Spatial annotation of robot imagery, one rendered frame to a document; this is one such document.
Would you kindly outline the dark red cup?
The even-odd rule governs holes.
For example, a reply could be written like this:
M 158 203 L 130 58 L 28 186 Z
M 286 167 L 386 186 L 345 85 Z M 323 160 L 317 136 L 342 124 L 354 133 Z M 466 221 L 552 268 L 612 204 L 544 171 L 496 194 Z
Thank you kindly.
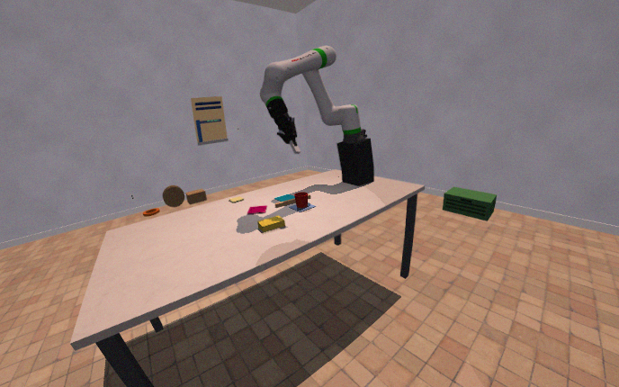
M 296 193 L 294 196 L 298 208 L 305 208 L 308 206 L 308 193 Z

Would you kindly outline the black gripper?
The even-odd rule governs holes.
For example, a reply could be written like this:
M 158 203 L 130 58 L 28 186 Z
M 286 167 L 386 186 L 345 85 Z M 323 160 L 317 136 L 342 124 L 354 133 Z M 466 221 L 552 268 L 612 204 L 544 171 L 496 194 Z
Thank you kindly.
M 286 144 L 291 144 L 294 154 L 300 154 L 301 151 L 295 140 L 295 138 L 297 138 L 297 132 L 295 128 L 294 118 L 290 117 L 286 109 L 284 108 L 276 109 L 273 112 L 273 118 L 279 129 L 277 135 L 279 135 Z

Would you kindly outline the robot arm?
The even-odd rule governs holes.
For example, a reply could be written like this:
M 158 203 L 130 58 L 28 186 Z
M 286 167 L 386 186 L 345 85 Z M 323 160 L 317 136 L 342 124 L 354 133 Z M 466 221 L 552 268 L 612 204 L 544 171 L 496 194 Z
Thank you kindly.
M 343 143 L 356 143 L 367 138 L 365 130 L 361 130 L 358 107 L 351 104 L 335 107 L 327 93 L 319 69 L 331 66 L 335 60 L 335 50 L 330 46 L 322 46 L 296 58 L 269 64 L 265 69 L 260 97 L 270 116 L 273 118 L 272 114 L 278 108 L 288 111 L 281 96 L 284 81 L 303 74 L 314 95 L 322 121 L 328 126 L 342 125 L 345 137 Z

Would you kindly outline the yellow sponge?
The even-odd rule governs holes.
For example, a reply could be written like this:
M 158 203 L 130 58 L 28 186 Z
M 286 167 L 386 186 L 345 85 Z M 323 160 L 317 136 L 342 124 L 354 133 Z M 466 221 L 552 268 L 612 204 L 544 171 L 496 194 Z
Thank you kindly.
M 281 218 L 279 215 L 269 218 L 269 219 L 258 221 L 257 223 L 258 223 L 258 228 L 263 232 L 278 229 L 280 227 L 285 226 L 285 220 Z

